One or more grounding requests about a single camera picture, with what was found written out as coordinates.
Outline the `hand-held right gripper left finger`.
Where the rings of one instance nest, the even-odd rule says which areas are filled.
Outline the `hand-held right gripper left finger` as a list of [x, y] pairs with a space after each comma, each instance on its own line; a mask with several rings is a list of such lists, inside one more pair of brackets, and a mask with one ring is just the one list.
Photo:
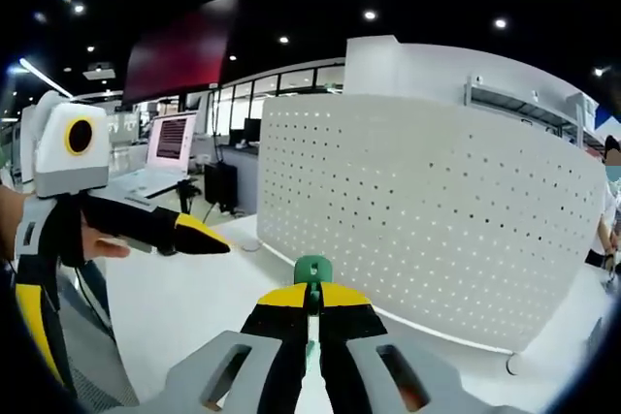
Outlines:
[[307, 369], [309, 285], [263, 296], [238, 332], [225, 331], [169, 371], [140, 413], [292, 413]]

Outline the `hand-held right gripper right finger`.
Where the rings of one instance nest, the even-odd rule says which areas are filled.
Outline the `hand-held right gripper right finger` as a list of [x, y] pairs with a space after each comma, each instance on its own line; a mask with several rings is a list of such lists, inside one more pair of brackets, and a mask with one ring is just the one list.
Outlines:
[[362, 293], [317, 286], [320, 370], [335, 413], [517, 413], [467, 392], [457, 369], [389, 333]]

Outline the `person's left hand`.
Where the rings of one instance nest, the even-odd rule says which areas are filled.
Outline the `person's left hand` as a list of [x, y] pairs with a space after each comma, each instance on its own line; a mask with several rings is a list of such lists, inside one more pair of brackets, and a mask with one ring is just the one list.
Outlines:
[[[16, 231], [23, 215], [24, 202], [28, 195], [1, 186], [1, 258], [13, 262], [15, 260]], [[111, 235], [92, 228], [82, 216], [82, 248], [84, 258], [91, 260], [97, 257], [125, 258], [130, 249], [124, 243], [109, 242]]]

